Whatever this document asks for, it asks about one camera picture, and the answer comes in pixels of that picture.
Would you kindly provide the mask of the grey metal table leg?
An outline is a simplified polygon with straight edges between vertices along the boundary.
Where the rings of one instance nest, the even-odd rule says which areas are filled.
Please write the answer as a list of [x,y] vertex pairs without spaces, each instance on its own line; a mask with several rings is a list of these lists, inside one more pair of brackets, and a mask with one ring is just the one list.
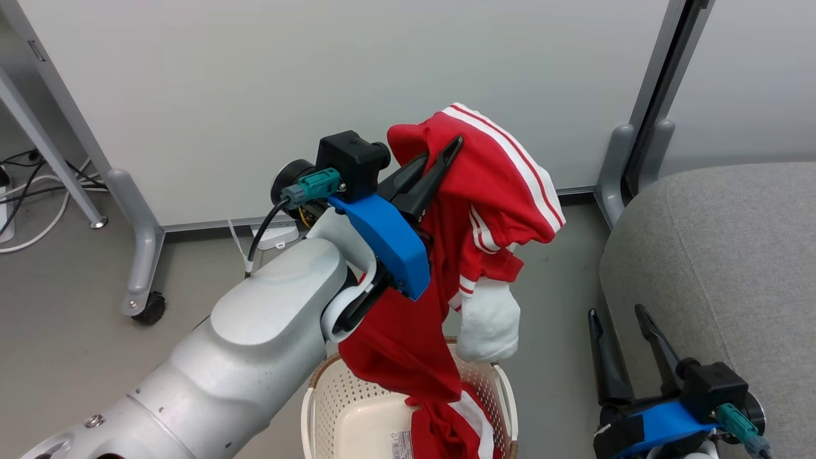
[[18,125],[34,143],[39,153],[47,161],[53,172],[59,177],[70,197],[79,205],[85,216],[90,221],[93,229],[99,229],[108,223],[108,219],[101,215],[94,206],[89,196],[82,188],[80,181],[69,168],[63,156],[55,147],[53,141],[38,121],[28,103],[20,91],[15,87],[3,67],[0,67],[0,99],[9,109],[11,115],[17,120]]

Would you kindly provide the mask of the large white partition panel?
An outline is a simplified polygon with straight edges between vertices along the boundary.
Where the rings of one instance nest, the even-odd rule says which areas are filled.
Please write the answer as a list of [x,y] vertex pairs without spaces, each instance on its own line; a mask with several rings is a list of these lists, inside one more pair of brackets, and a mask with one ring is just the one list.
[[256,220],[321,138],[464,103],[597,183],[669,0],[0,0],[85,150],[170,229]]

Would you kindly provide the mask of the grey fabric sofa seat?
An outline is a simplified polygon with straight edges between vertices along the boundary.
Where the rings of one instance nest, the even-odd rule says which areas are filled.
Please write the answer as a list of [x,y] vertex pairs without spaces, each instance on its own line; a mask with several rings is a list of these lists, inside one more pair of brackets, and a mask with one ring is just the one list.
[[636,396],[660,392],[641,304],[680,358],[749,383],[778,459],[816,459],[816,162],[656,181],[618,219],[599,274]]

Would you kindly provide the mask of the red white-striped clothing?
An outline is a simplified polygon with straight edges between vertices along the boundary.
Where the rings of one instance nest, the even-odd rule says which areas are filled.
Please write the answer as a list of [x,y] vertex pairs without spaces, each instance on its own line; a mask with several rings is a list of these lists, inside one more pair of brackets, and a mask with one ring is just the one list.
[[497,459],[486,409],[454,361],[460,291],[481,277],[511,287],[523,267],[515,248],[549,243],[565,216],[521,142],[465,105],[387,132],[402,165],[422,153],[436,159],[456,136],[463,146],[420,224],[432,238],[430,285],[417,300],[385,291],[339,354],[356,377],[406,395],[416,459]]

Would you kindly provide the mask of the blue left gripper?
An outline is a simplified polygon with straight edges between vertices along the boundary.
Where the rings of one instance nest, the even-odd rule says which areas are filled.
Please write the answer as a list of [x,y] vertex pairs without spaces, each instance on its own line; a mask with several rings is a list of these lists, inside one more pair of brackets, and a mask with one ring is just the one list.
[[[425,243],[408,221],[419,224],[423,220],[463,143],[463,137],[456,136],[433,163],[430,154],[417,155],[381,181],[377,194],[356,201],[344,201],[337,195],[328,197],[328,203],[345,213],[391,274],[396,290],[410,300],[425,293],[430,284],[430,266]],[[390,203],[394,198],[395,206]]]

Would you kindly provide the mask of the narrow white partition panel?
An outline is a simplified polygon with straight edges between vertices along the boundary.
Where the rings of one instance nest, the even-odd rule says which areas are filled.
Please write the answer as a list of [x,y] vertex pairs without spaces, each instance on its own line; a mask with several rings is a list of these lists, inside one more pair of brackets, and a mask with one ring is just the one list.
[[816,0],[716,0],[667,117],[662,177],[816,161]]

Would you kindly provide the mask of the black caster wheel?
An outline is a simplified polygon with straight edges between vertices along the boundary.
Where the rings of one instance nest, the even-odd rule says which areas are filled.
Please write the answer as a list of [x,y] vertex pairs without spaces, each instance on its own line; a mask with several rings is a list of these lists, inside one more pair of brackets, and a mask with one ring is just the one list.
[[152,326],[164,316],[165,312],[166,298],[159,291],[151,291],[147,296],[145,308],[131,319],[141,326]]

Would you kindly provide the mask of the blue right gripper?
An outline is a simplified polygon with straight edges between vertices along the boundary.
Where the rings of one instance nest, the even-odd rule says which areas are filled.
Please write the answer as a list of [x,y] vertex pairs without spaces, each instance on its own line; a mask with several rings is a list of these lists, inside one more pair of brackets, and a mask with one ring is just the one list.
[[[662,396],[678,396],[684,381],[676,374],[680,360],[647,308],[634,306],[642,337],[649,343],[660,375]],[[597,309],[588,312],[595,392],[601,406],[627,405],[633,399],[614,326]],[[701,451],[714,422],[698,422],[679,401],[658,404],[606,423],[594,435],[595,459],[681,459]]]

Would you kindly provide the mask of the small white power strip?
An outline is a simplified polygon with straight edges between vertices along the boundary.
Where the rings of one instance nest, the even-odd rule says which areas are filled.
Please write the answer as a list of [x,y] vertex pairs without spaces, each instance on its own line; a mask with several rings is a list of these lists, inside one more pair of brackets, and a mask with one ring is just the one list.
[[296,221],[275,218],[260,237],[256,250],[260,252],[270,249],[283,250],[297,241],[299,237],[300,230]]

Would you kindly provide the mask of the long white power strip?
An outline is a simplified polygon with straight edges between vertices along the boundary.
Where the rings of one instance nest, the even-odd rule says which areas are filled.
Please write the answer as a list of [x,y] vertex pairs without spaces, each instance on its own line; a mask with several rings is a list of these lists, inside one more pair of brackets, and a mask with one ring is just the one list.
[[[0,187],[0,201],[4,200],[6,195],[11,192],[11,189],[11,185]],[[9,220],[12,210],[12,203],[0,203],[0,244],[10,241],[15,236],[14,221]]]

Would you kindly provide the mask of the white fluffy cloth piece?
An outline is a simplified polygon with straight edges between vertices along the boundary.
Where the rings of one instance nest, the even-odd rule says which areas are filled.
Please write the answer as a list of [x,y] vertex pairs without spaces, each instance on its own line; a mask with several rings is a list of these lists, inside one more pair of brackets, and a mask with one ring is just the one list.
[[481,277],[460,291],[456,351],[466,362],[495,362],[518,350],[521,309],[510,283]]

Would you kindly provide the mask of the cream perforated laundry basket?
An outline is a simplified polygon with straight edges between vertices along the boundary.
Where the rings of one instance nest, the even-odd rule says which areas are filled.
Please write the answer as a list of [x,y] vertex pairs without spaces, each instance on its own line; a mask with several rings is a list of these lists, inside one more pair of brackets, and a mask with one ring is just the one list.
[[[454,361],[492,423],[497,459],[518,459],[518,410],[498,363]],[[390,433],[411,430],[406,395],[357,378],[339,354],[318,366],[301,409],[305,459],[390,459]]]

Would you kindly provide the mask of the grey partition foot with caster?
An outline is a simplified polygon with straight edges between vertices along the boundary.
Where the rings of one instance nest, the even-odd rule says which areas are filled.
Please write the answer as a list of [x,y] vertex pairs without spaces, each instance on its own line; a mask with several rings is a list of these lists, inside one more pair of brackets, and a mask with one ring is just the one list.
[[122,303],[122,313],[131,318],[145,308],[147,296],[154,291],[152,283],[165,233],[126,170],[112,168],[105,182],[134,232],[134,255]]

